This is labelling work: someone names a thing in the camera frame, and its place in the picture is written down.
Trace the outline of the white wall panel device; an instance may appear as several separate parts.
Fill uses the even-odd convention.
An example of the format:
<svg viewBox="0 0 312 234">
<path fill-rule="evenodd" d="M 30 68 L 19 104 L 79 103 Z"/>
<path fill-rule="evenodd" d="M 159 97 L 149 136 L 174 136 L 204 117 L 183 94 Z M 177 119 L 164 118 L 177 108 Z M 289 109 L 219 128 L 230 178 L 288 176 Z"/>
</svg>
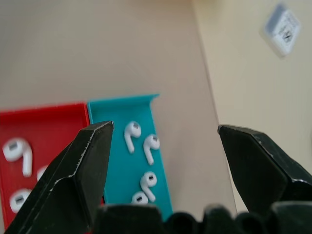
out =
<svg viewBox="0 0 312 234">
<path fill-rule="evenodd" d="M 302 24 L 284 0 L 279 0 L 264 23 L 259 35 L 280 59 L 289 55 L 297 42 Z"/>
</svg>

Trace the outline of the teal plastic tray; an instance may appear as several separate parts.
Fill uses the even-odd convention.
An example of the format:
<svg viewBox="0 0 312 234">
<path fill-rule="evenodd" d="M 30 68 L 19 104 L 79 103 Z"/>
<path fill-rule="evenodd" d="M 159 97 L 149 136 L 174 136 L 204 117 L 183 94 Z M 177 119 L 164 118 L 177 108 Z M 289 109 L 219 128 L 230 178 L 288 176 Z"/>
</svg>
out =
<svg viewBox="0 0 312 234">
<path fill-rule="evenodd" d="M 93 100 L 87 103 L 90 123 L 112 121 L 114 130 L 112 135 L 107 178 L 103 192 L 106 204 L 126 204 L 139 201 L 134 198 L 135 193 L 141 192 L 140 181 L 146 172 L 156 175 L 157 183 L 151 187 L 156 205 L 163 220 L 173 214 L 170 193 L 161 158 L 160 149 L 152 149 L 153 165 L 149 165 L 143 144 L 144 140 L 156 129 L 151 110 L 151 102 L 157 94 L 132 97 L 119 97 L 104 100 Z M 129 153 L 126 145 L 124 130 L 130 122 L 135 121 L 141 127 L 140 137 L 132 137 L 134 152 Z"/>
</svg>

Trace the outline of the white earbud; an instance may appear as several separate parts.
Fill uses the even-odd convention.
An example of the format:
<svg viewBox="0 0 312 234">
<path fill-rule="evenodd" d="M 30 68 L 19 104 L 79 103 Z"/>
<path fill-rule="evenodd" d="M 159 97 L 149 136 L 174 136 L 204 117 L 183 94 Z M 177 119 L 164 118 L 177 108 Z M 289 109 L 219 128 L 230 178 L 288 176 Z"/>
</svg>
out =
<svg viewBox="0 0 312 234">
<path fill-rule="evenodd" d="M 157 177 L 155 173 L 151 171 L 146 172 L 140 180 L 141 189 L 146 194 L 147 198 L 151 202 L 155 202 L 156 200 L 156 196 L 151 191 L 151 187 L 154 187 L 156 184 L 157 184 Z"/>
<path fill-rule="evenodd" d="M 132 196 L 132 203 L 134 204 L 148 204 L 149 199 L 143 191 L 139 191 Z"/>
<path fill-rule="evenodd" d="M 17 214 L 21 207 L 23 206 L 25 200 L 28 198 L 32 190 L 30 189 L 20 189 L 14 192 L 9 200 L 10 208 L 13 213 Z"/>
<path fill-rule="evenodd" d="M 149 165 L 153 165 L 154 158 L 152 156 L 151 150 L 158 150 L 160 148 L 160 141 L 157 135 L 148 135 L 143 143 L 143 150 Z"/>
<path fill-rule="evenodd" d="M 132 154 L 135 151 L 135 147 L 132 141 L 132 138 L 139 138 L 141 136 L 141 126 L 135 122 L 129 122 L 124 129 L 124 139 L 128 151 Z"/>
<path fill-rule="evenodd" d="M 23 138 L 12 138 L 2 147 L 5 159 L 14 162 L 22 157 L 22 174 L 24 177 L 32 175 L 33 153 L 30 144 Z"/>
<path fill-rule="evenodd" d="M 42 175 L 44 174 L 44 172 L 46 171 L 47 168 L 48 168 L 48 165 L 45 165 L 45 166 L 39 168 L 39 170 L 37 171 L 37 181 L 40 180 L 40 178 L 42 177 Z"/>
</svg>

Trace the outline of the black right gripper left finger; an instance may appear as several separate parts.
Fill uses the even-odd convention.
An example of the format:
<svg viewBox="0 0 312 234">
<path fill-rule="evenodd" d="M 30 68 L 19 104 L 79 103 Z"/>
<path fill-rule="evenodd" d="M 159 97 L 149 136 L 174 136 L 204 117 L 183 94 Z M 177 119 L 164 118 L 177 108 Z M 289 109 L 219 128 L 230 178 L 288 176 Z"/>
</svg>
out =
<svg viewBox="0 0 312 234">
<path fill-rule="evenodd" d="M 85 234 L 104 192 L 113 121 L 91 124 L 53 159 L 4 234 Z"/>
</svg>

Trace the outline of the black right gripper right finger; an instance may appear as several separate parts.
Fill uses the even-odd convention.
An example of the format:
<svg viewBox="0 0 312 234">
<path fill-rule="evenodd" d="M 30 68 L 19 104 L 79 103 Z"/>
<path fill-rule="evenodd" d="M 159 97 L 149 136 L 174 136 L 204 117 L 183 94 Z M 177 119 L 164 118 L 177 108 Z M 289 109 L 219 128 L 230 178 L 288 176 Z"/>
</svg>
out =
<svg viewBox="0 0 312 234">
<path fill-rule="evenodd" d="M 249 212 L 265 215 L 280 201 L 312 201 L 312 175 L 267 134 L 219 125 L 232 178 Z"/>
</svg>

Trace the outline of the red plastic tray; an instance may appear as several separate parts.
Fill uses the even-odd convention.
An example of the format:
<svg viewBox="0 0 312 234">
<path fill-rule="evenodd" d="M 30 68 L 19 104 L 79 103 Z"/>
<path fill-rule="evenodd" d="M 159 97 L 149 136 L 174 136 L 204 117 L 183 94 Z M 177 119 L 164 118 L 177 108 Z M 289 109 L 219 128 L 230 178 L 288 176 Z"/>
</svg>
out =
<svg viewBox="0 0 312 234">
<path fill-rule="evenodd" d="M 84 103 L 0 112 L 0 204 L 4 231 L 16 216 L 9 204 L 11 195 L 23 188 L 33 190 L 38 182 L 39 168 L 49 166 L 78 132 L 89 125 Z M 2 147 L 12 138 L 23 138 L 31 146 L 33 163 L 30 177 L 22 174 L 22 157 L 14 162 L 8 162 L 4 157 Z"/>
</svg>

